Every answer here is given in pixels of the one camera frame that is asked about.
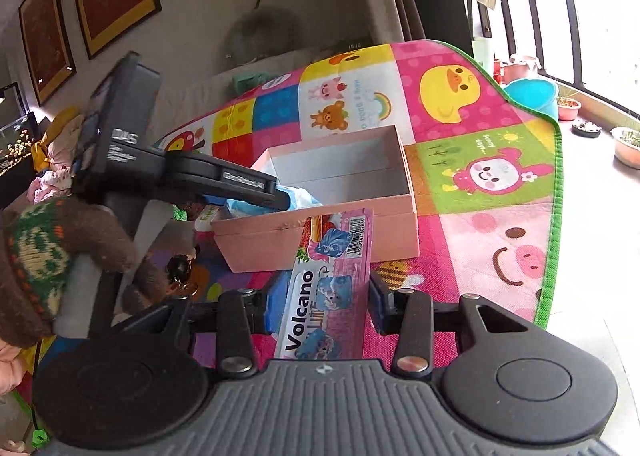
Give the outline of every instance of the pile of clothes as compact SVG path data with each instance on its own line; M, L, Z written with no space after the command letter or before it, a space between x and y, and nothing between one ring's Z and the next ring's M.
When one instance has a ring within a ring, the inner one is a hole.
M53 119L42 140L31 146L33 167L39 176L27 191L30 203L70 193L71 162L82 119L77 107L66 108Z

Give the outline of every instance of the pink box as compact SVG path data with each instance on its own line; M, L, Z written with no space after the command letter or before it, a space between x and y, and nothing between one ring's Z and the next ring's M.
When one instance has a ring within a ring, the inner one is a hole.
M369 208L371 261L419 255L414 188L395 126L270 147L252 168L303 187L324 205L211 222L234 272L289 270L309 216Z

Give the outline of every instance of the colorful play mat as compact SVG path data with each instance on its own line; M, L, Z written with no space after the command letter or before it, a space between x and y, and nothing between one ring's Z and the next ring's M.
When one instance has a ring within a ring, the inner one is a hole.
M479 293L545 327L561 222L558 123L511 101L452 46L428 40L380 45L316 62L248 91L157 145L251 166L271 146L386 125L396 125L410 165L420 257L373 269L392 289L414 287L436 301ZM272 275L233 274L224 263L200 257L202 299L260 288ZM213 362L213 339L198 335L194 356L204 365ZM365 357L388 364L395 342L377 335L367 318ZM273 355L273 338L256 336L255 343L260 360ZM435 349L436 365L447 364L456 355L453 336L437 335Z

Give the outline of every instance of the fish tank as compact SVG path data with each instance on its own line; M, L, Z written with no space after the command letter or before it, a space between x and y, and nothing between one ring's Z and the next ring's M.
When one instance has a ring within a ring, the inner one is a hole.
M0 176L25 159L31 159L31 145L40 140L33 112L0 128Z

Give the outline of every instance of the potted plant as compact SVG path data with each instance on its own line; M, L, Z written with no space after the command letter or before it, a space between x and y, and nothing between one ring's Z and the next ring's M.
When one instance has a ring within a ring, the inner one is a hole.
M578 116L578 111L582 108L582 103L572 98L577 91L558 97L558 119L561 121L572 121Z
M616 140L616 158L632 167L640 169L640 131L631 128L614 128L611 135Z

